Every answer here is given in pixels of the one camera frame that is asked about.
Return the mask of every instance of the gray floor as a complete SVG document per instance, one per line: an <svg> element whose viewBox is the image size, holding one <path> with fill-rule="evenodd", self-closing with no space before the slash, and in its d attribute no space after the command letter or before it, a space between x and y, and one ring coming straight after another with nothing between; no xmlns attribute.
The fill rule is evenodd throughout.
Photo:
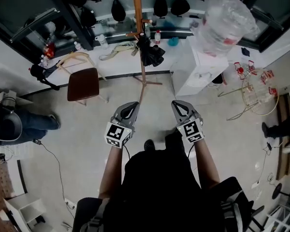
<svg viewBox="0 0 290 232"><path fill-rule="evenodd" d="M171 109L174 95L170 85L170 75L147 76L150 81L162 82L162 86L149 86L144 95L137 122L136 133L127 143L131 155L143 150L145 140L154 140L157 149L164 149L162 131L176 125ZM47 91L29 97L35 105L32 111L41 114L55 113L61 120L61 129L49 131L43 138L44 145L52 151L61 164L65 196L77 202L83 197L97 197L99 185L107 161L110 147L104 142L106 123L120 105L137 101L141 84L132 77L101 81L101 94L109 97L105 104L99 98L87 101L87 107L66 99L67 88L60 91ZM263 222L265 214L276 202L271 196L274 186L267 182L269 173L276 175L278 151L273 149L266 158L264 172L258 187L251 185L258 180L262 171L266 139L261 131L261 123L269 126L277 123L276 111L268 116L258 116L251 112L235 121L227 118L241 112L244 104L240 92L217 97L218 90L206 88L195 96L180 97L190 102L204 119L205 139L214 158L220 179L235 176L250 200L255 200L254 208L265 205L265 210L257 216ZM278 146L278 140L269 140L272 146ZM60 224L66 221L73 224L62 201L58 164L42 146L32 144L34 157L21 160L24 179L29 193L41 197L47 209L46 221L57 232L64 231ZM123 167L128 155L123 153ZM195 153L190 154L191 168L198 180Z"/></svg>

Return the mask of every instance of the wooden coat rack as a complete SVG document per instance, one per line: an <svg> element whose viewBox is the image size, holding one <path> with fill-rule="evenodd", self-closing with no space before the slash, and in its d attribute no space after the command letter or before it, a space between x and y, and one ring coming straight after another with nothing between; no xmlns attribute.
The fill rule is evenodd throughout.
<svg viewBox="0 0 290 232"><path fill-rule="evenodd" d="M151 23L152 20L147 20L147 19L142 18L142 2L141 2L141 0L133 0L133 2L134 2L134 7L135 7L135 19L136 19L137 32L127 33L126 36L129 36L129 37L134 36L138 40L140 33L144 33L143 23L145 23L145 22ZM139 82L142 82L142 92L141 92L141 96L140 96L140 100L139 100L139 102L141 103L142 99L143 99L144 89L147 86L147 84L162 85L162 83L155 83L155 82L146 81L145 67L144 67L144 64L142 62L142 58L140 60L141 60L142 79L139 79L136 76L134 76L134 78L136 80L138 80Z"/></svg>

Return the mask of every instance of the blue jeans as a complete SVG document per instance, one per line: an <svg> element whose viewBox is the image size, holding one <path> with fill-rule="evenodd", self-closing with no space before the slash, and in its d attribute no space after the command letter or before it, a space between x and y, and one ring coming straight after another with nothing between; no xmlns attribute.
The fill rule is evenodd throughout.
<svg viewBox="0 0 290 232"><path fill-rule="evenodd" d="M48 130L57 130L59 124L51 117L38 115L27 110L15 110L23 125L20 137L12 142L2 142L2 145L18 145L33 139L42 139Z"/></svg>

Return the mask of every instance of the wooden chair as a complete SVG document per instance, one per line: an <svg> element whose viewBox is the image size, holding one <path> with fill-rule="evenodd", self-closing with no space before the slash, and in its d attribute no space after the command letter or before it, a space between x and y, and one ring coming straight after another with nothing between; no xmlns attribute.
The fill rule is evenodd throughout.
<svg viewBox="0 0 290 232"><path fill-rule="evenodd" d="M69 66L63 66L72 59L79 61L79 63ZM89 62L92 68L84 69L75 73L71 73L67 70L68 67L79 65L86 62ZM77 103L86 106L86 99L98 96L99 98L104 100L105 103L108 103L108 100L103 98L99 94L99 76L98 76L99 72L97 68L95 68L95 64L93 63L88 54L81 52L70 53L62 60L60 60L56 66L70 75L67 95L68 101L70 102L75 101ZM101 75L101 73L99 74L105 81L107 81L106 78L103 75Z"/></svg>

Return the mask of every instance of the brown chair seat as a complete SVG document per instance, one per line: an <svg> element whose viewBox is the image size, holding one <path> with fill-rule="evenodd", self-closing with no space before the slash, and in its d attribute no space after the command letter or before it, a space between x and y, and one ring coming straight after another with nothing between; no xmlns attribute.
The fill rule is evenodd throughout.
<svg viewBox="0 0 290 232"><path fill-rule="evenodd" d="M75 72L70 75L68 101L74 102L99 95L99 77L96 68Z"/></svg>

